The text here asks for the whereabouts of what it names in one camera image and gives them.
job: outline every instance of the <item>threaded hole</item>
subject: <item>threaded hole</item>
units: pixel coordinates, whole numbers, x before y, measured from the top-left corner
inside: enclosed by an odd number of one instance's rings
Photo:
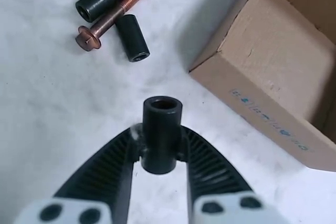
[[[85,19],[86,21],[90,22],[90,15],[88,14],[88,12],[86,10],[84,10],[83,7],[81,6],[77,6],[77,11],[78,13],[83,17],[83,19]]]
[[[176,108],[177,103],[173,100],[159,100],[152,102],[152,107],[159,109],[159,110],[171,110]]]

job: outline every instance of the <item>white surface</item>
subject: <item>white surface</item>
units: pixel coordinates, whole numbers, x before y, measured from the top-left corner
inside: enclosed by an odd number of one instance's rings
[[[83,212],[88,209],[99,210],[99,220],[95,224],[113,224],[109,206],[103,202],[78,199],[49,198],[32,202],[23,209],[14,224],[45,224],[40,213],[53,204],[61,205],[61,212],[56,219],[49,221],[52,224],[76,224]]]
[[[129,63],[115,29],[91,53],[76,0],[0,0],[0,223],[50,197],[109,139],[139,122],[142,102],[170,95],[183,124],[218,148],[291,223],[335,223],[336,174],[309,170],[192,80],[225,0],[142,0],[136,14],[152,55]],[[136,164],[129,223],[187,223],[185,165],[153,176]]]
[[[247,208],[240,205],[243,198],[254,198],[262,207]],[[203,205],[215,202],[222,208],[222,212],[203,212]],[[197,199],[194,205],[194,224],[288,224],[274,207],[263,202],[254,192],[244,191],[235,194],[207,195]]]

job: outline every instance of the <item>spacer hole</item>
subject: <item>spacer hole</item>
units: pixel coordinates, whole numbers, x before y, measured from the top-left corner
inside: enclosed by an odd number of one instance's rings
[[[142,53],[138,56],[136,56],[132,62],[137,62],[137,61],[140,61],[140,60],[144,60],[145,58],[147,58],[150,54],[147,54],[147,53]]]
[[[52,221],[57,219],[61,212],[62,206],[60,204],[52,204],[41,211],[40,219],[42,221]]]
[[[80,224],[95,224],[100,219],[100,211],[96,208],[90,208],[82,212],[79,217]]]
[[[244,197],[240,200],[240,206],[243,208],[256,209],[261,208],[262,204],[254,197]]]
[[[152,107],[159,109],[159,110],[171,110],[177,106],[176,102],[171,101],[171,100],[159,100],[159,101],[152,102],[151,105]]]
[[[83,19],[85,19],[86,21],[91,21],[90,15],[87,13],[86,10],[84,10],[83,7],[77,6],[77,11],[83,17]]]
[[[224,208],[217,202],[207,202],[203,204],[202,212],[207,214],[218,214],[224,212]]]

